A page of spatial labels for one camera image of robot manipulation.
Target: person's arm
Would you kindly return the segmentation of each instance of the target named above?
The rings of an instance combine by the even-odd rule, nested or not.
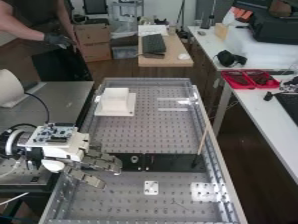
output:
[[[69,35],[70,39],[78,45],[74,30],[73,30],[73,25],[70,23],[68,11],[66,11],[66,8],[65,8],[65,5],[64,5],[64,0],[57,0],[57,17],[58,17],[58,20],[60,20],[60,22],[61,22],[61,24],[62,24],[62,26],[64,26],[64,28],[68,32],[68,35]]]
[[[12,6],[0,0],[0,31],[26,40],[44,40],[44,33],[28,28],[13,16]]]

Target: red container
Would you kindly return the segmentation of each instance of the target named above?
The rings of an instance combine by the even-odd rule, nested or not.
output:
[[[265,71],[245,70],[243,74],[259,89],[275,89],[279,87],[279,82]]]
[[[254,89],[255,83],[249,78],[247,75],[243,74],[242,71],[222,71],[222,78],[230,84],[233,89]]]

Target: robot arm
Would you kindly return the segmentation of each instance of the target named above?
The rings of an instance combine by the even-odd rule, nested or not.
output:
[[[0,135],[0,154],[4,158],[25,158],[28,169],[42,165],[50,172],[66,175],[86,184],[104,188],[105,182],[81,168],[121,173],[122,162],[89,146],[89,134],[77,132],[69,124],[38,126],[33,133],[12,129]]]

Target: person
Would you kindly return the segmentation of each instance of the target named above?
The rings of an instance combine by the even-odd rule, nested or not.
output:
[[[34,48],[32,61],[41,81],[92,79],[64,0],[0,0],[0,31]],[[61,66],[68,68],[54,71]]]

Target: black pants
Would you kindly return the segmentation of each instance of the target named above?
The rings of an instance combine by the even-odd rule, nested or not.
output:
[[[81,53],[56,49],[32,56],[41,81],[92,81],[92,75]]]

